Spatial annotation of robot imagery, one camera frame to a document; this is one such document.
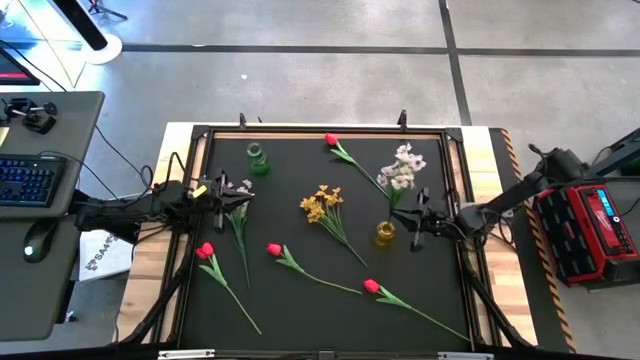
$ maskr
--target green glass vase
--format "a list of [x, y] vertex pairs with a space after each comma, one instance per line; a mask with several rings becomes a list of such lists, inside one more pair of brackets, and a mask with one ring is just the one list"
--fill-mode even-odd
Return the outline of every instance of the green glass vase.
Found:
[[259, 143], [251, 143], [247, 146], [247, 155], [249, 156], [249, 168], [254, 175], [265, 175], [271, 169], [267, 154], [262, 151], [262, 145]]

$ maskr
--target gray desk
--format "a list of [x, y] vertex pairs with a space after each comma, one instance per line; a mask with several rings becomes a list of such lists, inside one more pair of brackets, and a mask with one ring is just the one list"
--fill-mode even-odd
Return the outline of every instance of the gray desk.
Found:
[[[53, 101], [58, 119], [46, 135], [10, 124], [0, 154], [38, 154], [52, 150], [84, 160], [104, 101], [101, 92], [6, 93], [0, 98], [27, 97], [38, 105]], [[75, 216], [64, 216], [81, 165], [67, 162], [65, 173], [49, 209], [0, 207], [0, 341], [47, 338], [65, 304], [80, 232]], [[36, 217], [60, 217], [48, 256], [36, 264], [23, 259], [23, 240]]]

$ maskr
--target computer mouse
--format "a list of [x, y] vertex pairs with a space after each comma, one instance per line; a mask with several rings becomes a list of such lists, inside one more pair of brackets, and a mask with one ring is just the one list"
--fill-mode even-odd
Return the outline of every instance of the computer mouse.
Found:
[[51, 248], [53, 235], [58, 227], [58, 219], [38, 219], [24, 237], [24, 260], [28, 263], [42, 261]]

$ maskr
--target yellow label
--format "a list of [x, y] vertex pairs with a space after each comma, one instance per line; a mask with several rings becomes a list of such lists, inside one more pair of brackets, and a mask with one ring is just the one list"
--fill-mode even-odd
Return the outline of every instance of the yellow label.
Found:
[[202, 195], [205, 193], [205, 191], [207, 191], [207, 187], [202, 185], [199, 188], [197, 188], [194, 192], [193, 192], [193, 198], [197, 198], [198, 196]]

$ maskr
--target white stand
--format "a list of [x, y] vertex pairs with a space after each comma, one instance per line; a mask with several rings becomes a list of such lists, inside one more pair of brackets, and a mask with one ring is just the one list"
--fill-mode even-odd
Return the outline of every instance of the white stand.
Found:
[[115, 59], [122, 52], [122, 40], [112, 34], [104, 34], [107, 46], [102, 50], [93, 50], [89, 45], [82, 47], [84, 60], [89, 64], [101, 65]]

